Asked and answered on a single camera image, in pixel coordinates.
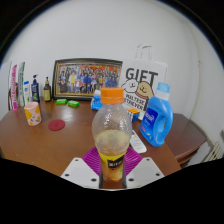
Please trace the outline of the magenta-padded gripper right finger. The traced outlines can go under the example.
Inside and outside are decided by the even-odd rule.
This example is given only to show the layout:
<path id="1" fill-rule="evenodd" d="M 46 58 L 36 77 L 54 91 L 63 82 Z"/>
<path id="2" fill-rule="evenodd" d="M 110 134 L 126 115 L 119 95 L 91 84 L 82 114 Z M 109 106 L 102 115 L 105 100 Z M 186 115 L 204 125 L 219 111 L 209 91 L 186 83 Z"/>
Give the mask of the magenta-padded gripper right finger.
<path id="1" fill-rule="evenodd" d="M 140 188 L 163 177 L 164 174 L 151 157 L 142 157 L 132 148 L 128 148 L 124 156 L 124 189 Z"/>

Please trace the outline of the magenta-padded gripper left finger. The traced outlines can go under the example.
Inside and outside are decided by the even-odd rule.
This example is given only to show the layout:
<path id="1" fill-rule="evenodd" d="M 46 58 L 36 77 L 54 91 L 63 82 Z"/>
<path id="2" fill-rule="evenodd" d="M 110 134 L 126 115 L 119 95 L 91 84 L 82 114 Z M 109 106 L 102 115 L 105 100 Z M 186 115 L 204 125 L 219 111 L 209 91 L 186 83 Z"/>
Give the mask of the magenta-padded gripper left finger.
<path id="1" fill-rule="evenodd" d="M 92 148 L 82 158 L 75 157 L 61 177 L 84 188 L 100 188 L 101 161 L 96 148 Z"/>

